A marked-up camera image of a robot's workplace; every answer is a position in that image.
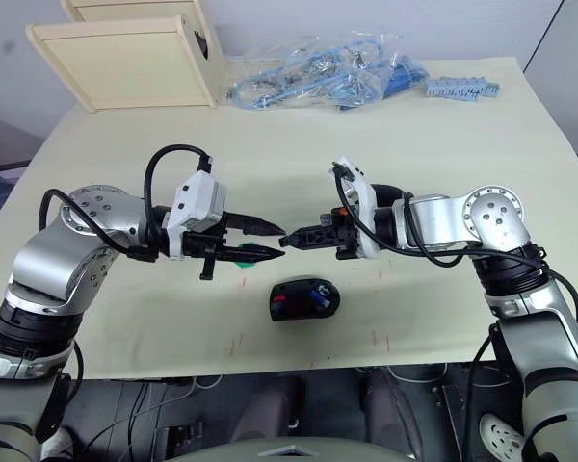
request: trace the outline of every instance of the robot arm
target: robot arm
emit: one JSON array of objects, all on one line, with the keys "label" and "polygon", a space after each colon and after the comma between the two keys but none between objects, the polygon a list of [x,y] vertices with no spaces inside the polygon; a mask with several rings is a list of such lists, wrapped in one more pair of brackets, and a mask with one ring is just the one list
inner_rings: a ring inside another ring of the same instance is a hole
[{"label": "robot arm", "polygon": [[66,203],[49,226],[41,217],[41,230],[17,253],[0,306],[0,461],[38,460],[39,441],[57,428],[69,387],[63,367],[84,312],[120,253],[147,262],[159,250],[173,260],[203,258],[201,279],[212,279],[216,260],[253,263],[284,254],[261,245],[224,245],[228,228],[284,232],[261,218],[227,212],[225,187],[205,160],[177,188],[173,207],[153,210],[154,223],[143,200],[111,186],[45,195],[44,209],[52,195]]},{"label": "robot arm", "polygon": [[[335,246],[339,260],[378,258],[382,248],[409,256],[424,257],[423,249],[431,256],[470,256],[497,318],[490,327],[497,360],[523,387],[525,435],[538,455],[578,460],[578,322],[543,262],[545,252],[531,242],[519,198],[486,186],[460,197],[409,200],[396,188],[369,185],[346,158],[331,173],[344,207],[280,244]],[[457,244],[467,248],[446,253]]]}]

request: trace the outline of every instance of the plastic bag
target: plastic bag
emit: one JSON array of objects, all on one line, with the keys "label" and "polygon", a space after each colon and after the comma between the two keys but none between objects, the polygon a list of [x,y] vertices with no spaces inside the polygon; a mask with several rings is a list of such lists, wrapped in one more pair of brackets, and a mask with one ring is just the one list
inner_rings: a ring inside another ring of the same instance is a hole
[{"label": "plastic bag", "polygon": [[380,101],[396,65],[398,38],[351,33],[251,50],[230,60],[227,103],[245,109],[349,108]]},{"label": "plastic bag", "polygon": [[[409,55],[397,55],[396,62],[390,67],[390,76],[383,90],[383,99],[401,91],[409,90],[429,78],[428,70]],[[354,106],[340,105],[341,111],[353,109]]]}]

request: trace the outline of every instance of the beige tabletop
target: beige tabletop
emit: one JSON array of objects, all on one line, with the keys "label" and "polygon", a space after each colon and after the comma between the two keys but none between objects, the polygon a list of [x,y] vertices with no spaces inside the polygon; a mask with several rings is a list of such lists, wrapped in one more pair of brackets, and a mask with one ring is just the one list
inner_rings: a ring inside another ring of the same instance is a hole
[{"label": "beige tabletop", "polygon": [[[510,187],[534,241],[578,290],[578,159],[514,59],[427,62],[433,77],[484,76],[501,84],[478,103],[418,91],[372,107],[248,112],[229,107],[148,108],[65,115],[0,213],[0,303],[17,250],[36,232],[48,188],[108,184],[141,195],[147,160],[186,142],[214,157],[227,210],[287,232],[317,224],[338,206],[330,163],[348,156],[372,183],[416,195]],[[154,201],[171,204],[196,159],[172,153],[158,167]],[[268,238],[229,235],[230,244]],[[334,259],[333,249],[287,254],[253,268],[218,263],[199,281],[201,260],[151,265],[124,257],[112,267],[77,339],[87,378],[266,372],[466,361],[493,322],[467,261],[441,269],[384,252],[377,261]],[[340,290],[325,320],[272,322],[272,286],[312,274]]]}]

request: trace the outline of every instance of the clear plastic bag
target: clear plastic bag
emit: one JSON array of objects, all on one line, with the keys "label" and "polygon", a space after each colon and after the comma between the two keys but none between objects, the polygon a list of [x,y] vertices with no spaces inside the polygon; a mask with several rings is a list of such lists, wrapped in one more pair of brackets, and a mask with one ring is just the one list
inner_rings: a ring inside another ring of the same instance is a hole
[{"label": "clear plastic bag", "polygon": [[328,104],[347,108],[383,99],[398,36],[351,33],[301,38],[230,60],[228,104],[271,109]]}]

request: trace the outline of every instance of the gray wall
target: gray wall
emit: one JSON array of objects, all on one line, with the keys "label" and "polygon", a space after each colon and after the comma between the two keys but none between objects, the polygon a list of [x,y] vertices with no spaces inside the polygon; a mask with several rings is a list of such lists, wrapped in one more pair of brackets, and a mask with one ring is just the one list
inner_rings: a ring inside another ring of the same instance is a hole
[{"label": "gray wall", "polygon": [[[223,50],[347,30],[402,34],[421,59],[516,56],[528,61],[559,0],[207,0]],[[0,0],[0,164],[30,158],[75,100],[25,37],[29,22],[59,23],[58,0]]]},{"label": "gray wall", "polygon": [[566,0],[526,72],[578,154],[578,0]]}]

